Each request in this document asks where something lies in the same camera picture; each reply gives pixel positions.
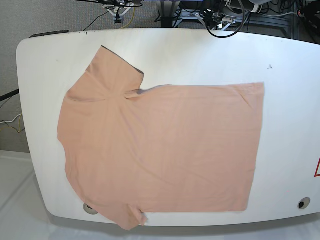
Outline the black table leg bar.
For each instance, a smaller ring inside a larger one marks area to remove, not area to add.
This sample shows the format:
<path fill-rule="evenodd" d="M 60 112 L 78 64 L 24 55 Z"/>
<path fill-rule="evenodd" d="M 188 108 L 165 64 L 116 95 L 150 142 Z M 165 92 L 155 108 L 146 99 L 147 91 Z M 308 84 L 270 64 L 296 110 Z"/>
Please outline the black table leg bar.
<path fill-rule="evenodd" d="M 19 93 L 20 93 L 19 89 L 16 89 L 16 90 L 13 90 L 9 93 L 6 93 L 6 94 L 0 96 L 0 102 L 5 101 L 9 98 L 12 98 L 13 96 L 18 95 Z"/>

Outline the right table grommet hole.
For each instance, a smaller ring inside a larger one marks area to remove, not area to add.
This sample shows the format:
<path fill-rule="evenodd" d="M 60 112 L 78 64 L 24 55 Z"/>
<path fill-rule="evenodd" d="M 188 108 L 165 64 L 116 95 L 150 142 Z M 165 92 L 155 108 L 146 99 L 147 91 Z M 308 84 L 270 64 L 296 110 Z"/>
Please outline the right table grommet hole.
<path fill-rule="evenodd" d="M 311 202 L 311 199 L 309 197 L 305 197 L 305 198 L 300 200 L 300 202 L 298 203 L 297 207 L 300 210 L 304 210 L 309 206 L 310 202 Z"/>

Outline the red triangle warning sticker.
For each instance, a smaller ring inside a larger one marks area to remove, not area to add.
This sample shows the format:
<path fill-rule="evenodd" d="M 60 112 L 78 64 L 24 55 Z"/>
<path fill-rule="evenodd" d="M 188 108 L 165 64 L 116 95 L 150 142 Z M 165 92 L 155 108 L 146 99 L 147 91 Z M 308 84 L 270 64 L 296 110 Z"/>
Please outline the red triangle warning sticker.
<path fill-rule="evenodd" d="M 317 167 L 316 167 L 316 171 L 314 174 L 314 177 L 319 177 L 320 176 L 320 159 L 318 161 Z"/>

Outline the aluminium frame rail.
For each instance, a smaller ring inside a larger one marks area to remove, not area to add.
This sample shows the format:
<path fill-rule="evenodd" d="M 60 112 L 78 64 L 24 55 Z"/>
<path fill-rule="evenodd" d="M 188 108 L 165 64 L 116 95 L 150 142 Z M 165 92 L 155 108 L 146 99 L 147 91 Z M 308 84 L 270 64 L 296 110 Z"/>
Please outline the aluminium frame rail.
<path fill-rule="evenodd" d="M 288 39 L 299 39 L 299 21 L 298 15 L 295 12 L 287 12 L 279 15 L 269 15 L 265 13 L 246 12 L 244 15 L 231 13 L 228 16 L 236 17 L 234 24 L 219 25 L 214 30 L 225 31 L 231 28 L 238 28 L 242 22 L 246 25 L 253 25 L 257 27 L 266 27 L 279 29 Z"/>

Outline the left table grommet hole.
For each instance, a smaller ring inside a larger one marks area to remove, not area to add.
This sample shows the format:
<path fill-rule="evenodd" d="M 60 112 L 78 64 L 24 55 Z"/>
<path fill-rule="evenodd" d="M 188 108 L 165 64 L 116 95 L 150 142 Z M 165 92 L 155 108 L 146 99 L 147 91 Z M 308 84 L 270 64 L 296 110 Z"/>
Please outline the left table grommet hole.
<path fill-rule="evenodd" d="M 90 207 L 89 205 L 87 205 L 86 203 L 83 204 L 83 210 L 90 215 L 97 215 L 98 212 L 93 209 L 92 207 Z"/>

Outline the peach orange T-shirt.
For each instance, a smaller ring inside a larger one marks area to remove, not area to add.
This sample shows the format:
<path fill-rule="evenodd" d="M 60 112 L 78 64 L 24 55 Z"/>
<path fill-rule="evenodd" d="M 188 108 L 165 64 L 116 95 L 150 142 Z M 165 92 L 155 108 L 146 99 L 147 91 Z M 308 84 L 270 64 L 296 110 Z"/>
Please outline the peach orange T-shirt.
<path fill-rule="evenodd" d="M 57 139 L 78 197 L 125 230 L 145 224 L 146 213 L 245 211 L 264 84 L 140 91 L 143 79 L 100 47 L 66 93 Z"/>

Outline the table grommet hole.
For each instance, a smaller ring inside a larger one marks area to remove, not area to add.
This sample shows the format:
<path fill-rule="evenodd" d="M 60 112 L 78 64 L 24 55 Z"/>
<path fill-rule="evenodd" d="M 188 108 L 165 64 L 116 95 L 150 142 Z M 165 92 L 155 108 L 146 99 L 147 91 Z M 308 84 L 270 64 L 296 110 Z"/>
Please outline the table grommet hole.
<path fill-rule="evenodd" d="M 97 215 L 98 212 L 93 209 L 92 207 L 90 207 L 89 205 L 87 205 L 86 203 L 83 204 L 83 210 L 90 215 Z"/>
<path fill-rule="evenodd" d="M 300 200 L 300 202 L 298 203 L 297 207 L 300 210 L 304 210 L 309 206 L 310 202 L 311 202 L 311 199 L 309 197 L 305 197 L 305 198 Z"/>

